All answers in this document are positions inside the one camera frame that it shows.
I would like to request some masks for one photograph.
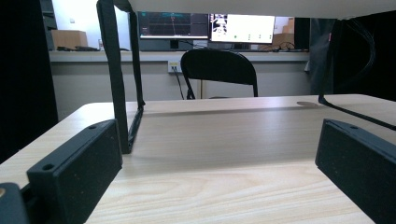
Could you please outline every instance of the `cardboard box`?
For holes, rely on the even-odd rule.
[[[277,49],[280,45],[284,48],[287,43],[291,43],[294,45],[294,34],[277,34],[274,35],[273,44],[272,45],[259,45],[259,49]]]
[[[53,45],[75,49],[76,46],[88,47],[87,34],[83,31],[51,30]]]
[[[294,34],[294,18],[290,17],[288,19],[288,24],[283,26],[283,34]]]

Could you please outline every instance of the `computer monitor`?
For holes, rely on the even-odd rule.
[[[179,40],[207,40],[208,15],[199,13],[139,11],[140,40],[170,40],[177,49]]]
[[[274,16],[209,14],[211,42],[272,44]]]

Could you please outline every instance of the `electrical outlet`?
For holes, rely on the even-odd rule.
[[[180,61],[168,61],[168,73],[175,73],[173,67],[176,68],[178,73],[182,73],[180,67]]]

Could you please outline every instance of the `wooden table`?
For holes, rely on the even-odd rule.
[[[317,96],[147,102],[134,151],[88,223],[372,223],[315,165],[323,119],[396,144],[396,132],[317,104]],[[396,103],[329,95],[335,105],[396,123]],[[127,103],[132,122],[135,103]],[[0,182],[70,137],[112,119],[111,103],[84,105],[0,165]]]

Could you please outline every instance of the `black chair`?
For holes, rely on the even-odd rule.
[[[258,97],[256,70],[242,54],[219,49],[192,49],[181,57],[181,70],[188,86],[187,99],[195,99],[189,79],[253,86]]]

